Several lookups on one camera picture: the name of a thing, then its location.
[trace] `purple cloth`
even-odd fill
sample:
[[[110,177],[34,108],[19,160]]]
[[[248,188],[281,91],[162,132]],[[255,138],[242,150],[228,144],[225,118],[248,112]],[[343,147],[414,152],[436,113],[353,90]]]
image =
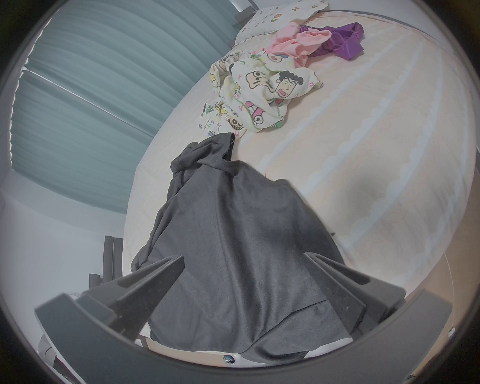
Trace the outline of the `purple cloth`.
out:
[[[308,57],[317,57],[333,52],[335,55],[350,61],[363,52],[363,47],[360,45],[360,40],[363,37],[363,27],[359,23],[348,24],[339,28],[315,28],[302,25],[300,32],[305,32],[308,29],[332,32],[332,37]]]

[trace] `white cartoon print garment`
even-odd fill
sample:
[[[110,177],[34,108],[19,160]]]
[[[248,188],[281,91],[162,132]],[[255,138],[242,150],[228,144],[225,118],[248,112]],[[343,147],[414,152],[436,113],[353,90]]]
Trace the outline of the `white cartoon print garment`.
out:
[[[283,126],[291,99],[322,84],[315,72],[295,68],[292,57],[237,51],[212,65],[212,87],[218,96],[206,103],[199,128],[209,136],[232,132],[241,137],[245,131]]]

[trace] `teal curtain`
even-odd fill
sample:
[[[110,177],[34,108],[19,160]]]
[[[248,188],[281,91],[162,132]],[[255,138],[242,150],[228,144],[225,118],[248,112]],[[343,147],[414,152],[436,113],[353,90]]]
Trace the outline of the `teal curtain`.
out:
[[[230,50],[237,14],[228,0],[69,1],[19,82],[13,169],[69,198],[125,213],[145,150]]]

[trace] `pink garment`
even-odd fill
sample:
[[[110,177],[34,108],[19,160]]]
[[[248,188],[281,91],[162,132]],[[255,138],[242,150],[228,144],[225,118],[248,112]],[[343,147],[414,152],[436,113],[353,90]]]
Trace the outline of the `pink garment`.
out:
[[[269,54],[295,57],[297,68],[304,67],[308,55],[314,53],[331,35],[332,32],[330,31],[319,31],[314,28],[300,32],[299,25],[290,23],[275,34],[272,43],[265,51]]]

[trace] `pillow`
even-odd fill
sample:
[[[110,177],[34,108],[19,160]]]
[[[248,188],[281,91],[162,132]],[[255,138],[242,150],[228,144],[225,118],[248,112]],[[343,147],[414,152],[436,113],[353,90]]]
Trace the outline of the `pillow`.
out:
[[[287,5],[263,8],[240,30],[235,45],[259,35],[279,31],[292,21],[303,23],[328,7],[328,0],[300,0]]]

